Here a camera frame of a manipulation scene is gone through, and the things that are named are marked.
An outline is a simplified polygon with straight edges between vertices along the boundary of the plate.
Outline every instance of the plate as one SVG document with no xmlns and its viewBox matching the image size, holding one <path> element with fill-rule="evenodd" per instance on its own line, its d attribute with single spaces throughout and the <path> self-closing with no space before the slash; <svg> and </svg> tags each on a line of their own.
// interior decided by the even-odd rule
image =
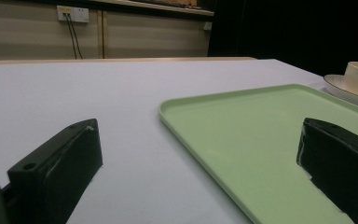
<svg viewBox="0 0 358 224">
<path fill-rule="evenodd" d="M 324 76 L 327 90 L 338 98 L 358 105 L 358 95 L 345 89 L 343 78 L 342 75 Z"/>
<path fill-rule="evenodd" d="M 352 223 L 296 164 L 304 118 L 358 134 L 358 106 L 300 85 L 173 99 L 160 119 L 254 223 Z"/>
</svg>

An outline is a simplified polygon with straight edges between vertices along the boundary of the white table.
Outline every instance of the white table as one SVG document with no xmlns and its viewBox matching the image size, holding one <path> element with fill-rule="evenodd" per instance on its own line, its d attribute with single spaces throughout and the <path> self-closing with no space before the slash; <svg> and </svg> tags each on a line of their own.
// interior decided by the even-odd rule
<svg viewBox="0 0 358 224">
<path fill-rule="evenodd" d="M 158 119 L 158 105 L 289 83 L 324 88 L 276 60 L 0 65 L 0 186 L 55 133 L 96 118 L 103 167 L 69 223 L 251 223 Z"/>
</svg>

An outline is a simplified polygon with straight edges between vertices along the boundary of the black cable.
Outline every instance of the black cable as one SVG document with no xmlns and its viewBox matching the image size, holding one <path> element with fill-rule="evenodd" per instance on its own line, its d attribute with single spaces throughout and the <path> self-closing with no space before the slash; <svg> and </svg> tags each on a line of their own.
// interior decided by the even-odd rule
<svg viewBox="0 0 358 224">
<path fill-rule="evenodd" d="M 80 58 L 83 59 L 83 55 L 81 55 L 81 52 L 80 52 L 79 42 L 77 41 L 77 35 L 76 35 L 75 27 L 72 24 L 71 17 L 69 17 L 69 22 L 71 22 L 72 30 L 74 30 L 75 40 L 76 40 L 76 44 L 77 44 L 77 51 L 79 52 Z"/>
<path fill-rule="evenodd" d="M 68 23 L 69 33 L 71 33 L 71 38 L 72 38 L 72 46 L 74 47 L 75 59 L 77 59 L 77 54 L 76 54 L 76 49 L 75 49 L 75 42 L 74 42 L 74 36 L 72 35 L 71 24 L 69 23 L 68 14 L 67 14 L 67 13 L 63 13 L 63 16 L 66 18 L 66 22 Z"/>
</svg>

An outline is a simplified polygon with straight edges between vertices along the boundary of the wall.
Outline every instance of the wall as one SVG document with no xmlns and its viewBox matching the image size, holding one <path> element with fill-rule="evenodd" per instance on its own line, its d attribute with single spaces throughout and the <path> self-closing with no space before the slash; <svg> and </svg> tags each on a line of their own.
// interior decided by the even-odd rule
<svg viewBox="0 0 358 224">
<path fill-rule="evenodd" d="M 206 56 L 209 33 L 204 22 L 105 12 L 105 58 Z M 90 23 L 75 23 L 85 58 L 103 58 L 97 10 Z M 74 59 L 66 22 L 54 5 L 0 1 L 0 60 Z"/>
</svg>

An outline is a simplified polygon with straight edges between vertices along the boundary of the green tray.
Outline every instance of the green tray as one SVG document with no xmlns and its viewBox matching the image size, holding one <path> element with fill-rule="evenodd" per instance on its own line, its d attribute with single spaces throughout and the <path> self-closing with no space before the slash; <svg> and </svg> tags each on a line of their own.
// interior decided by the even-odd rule
<svg viewBox="0 0 358 224">
<path fill-rule="evenodd" d="M 254 223 L 352 223 L 296 154 L 304 118 L 358 134 L 358 106 L 285 85 L 169 100 L 159 115 Z"/>
</svg>

